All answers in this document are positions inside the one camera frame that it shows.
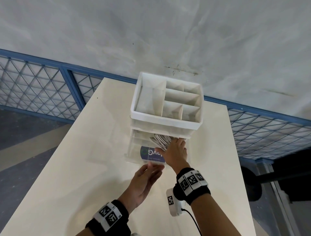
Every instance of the blue label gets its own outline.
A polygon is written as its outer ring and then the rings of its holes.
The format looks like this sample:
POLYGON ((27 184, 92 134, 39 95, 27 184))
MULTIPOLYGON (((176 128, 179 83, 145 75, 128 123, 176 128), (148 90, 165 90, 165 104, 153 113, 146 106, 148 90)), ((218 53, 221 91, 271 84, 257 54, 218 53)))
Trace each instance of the blue label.
POLYGON ((165 163, 163 156, 156 152, 154 148, 144 147, 140 148, 140 157, 146 161, 155 161, 165 163))

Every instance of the left hand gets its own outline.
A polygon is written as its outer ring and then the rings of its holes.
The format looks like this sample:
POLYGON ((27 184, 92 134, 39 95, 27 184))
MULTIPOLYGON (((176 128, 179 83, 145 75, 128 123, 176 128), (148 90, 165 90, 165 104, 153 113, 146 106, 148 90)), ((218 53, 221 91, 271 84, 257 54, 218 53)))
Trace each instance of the left hand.
POLYGON ((155 165, 149 162, 135 173, 128 188, 118 198, 127 209, 128 214, 131 214, 146 199, 152 185, 162 175, 163 169, 163 165, 155 165))

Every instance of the black cable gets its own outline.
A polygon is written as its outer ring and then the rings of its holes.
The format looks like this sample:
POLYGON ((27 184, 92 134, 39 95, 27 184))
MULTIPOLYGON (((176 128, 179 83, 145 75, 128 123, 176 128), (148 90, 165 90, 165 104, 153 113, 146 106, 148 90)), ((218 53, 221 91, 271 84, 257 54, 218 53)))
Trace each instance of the black cable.
POLYGON ((186 211, 186 212, 188 212, 189 213, 189 215, 191 216, 191 218, 193 219, 193 221, 194 221, 194 223, 195 223, 195 225, 197 226, 197 229, 198 229, 198 231, 199 231, 199 233, 200 233, 200 235, 202 236, 202 234, 201 234, 201 231, 200 231, 200 229, 199 229, 199 226, 197 225, 197 223, 196 223, 196 221, 195 221, 195 219, 193 218, 193 216, 191 215, 191 213, 189 212, 189 211, 187 211, 186 209, 181 209, 182 211, 186 211))

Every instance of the black wrist strap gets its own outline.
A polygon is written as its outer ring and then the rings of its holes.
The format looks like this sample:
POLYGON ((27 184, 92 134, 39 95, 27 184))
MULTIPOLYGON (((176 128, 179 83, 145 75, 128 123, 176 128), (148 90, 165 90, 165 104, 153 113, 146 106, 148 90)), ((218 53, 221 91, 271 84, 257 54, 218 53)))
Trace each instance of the black wrist strap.
POLYGON ((173 193, 179 201, 185 200, 191 205, 191 203, 199 196, 206 193, 211 194, 203 176, 193 168, 186 167, 182 169, 176 176, 176 180, 177 183, 173 188, 173 193))
POLYGON ((94 236, 102 236, 102 235, 131 235, 131 231, 127 226, 128 222, 128 211, 124 207, 124 205, 118 201, 113 200, 111 202, 119 212, 121 213, 121 217, 113 224, 107 231, 104 230, 103 226, 96 220, 90 220, 85 228, 89 228, 90 231, 94 234, 94 236))

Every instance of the wristband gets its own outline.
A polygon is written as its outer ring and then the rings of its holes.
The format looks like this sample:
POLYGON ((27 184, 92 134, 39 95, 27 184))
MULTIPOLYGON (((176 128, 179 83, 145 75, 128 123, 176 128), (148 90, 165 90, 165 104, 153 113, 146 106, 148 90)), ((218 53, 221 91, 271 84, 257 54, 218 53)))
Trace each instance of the wristband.
POLYGON ((117 232, 130 235, 131 231, 127 222, 128 211, 120 201, 114 200, 101 207, 93 219, 87 223, 86 228, 89 228, 95 236, 110 235, 111 231, 113 235, 117 232))
POLYGON ((189 205, 203 194, 211 194, 208 184, 201 173, 193 168, 182 169, 176 177, 177 183, 173 188, 174 196, 189 205))

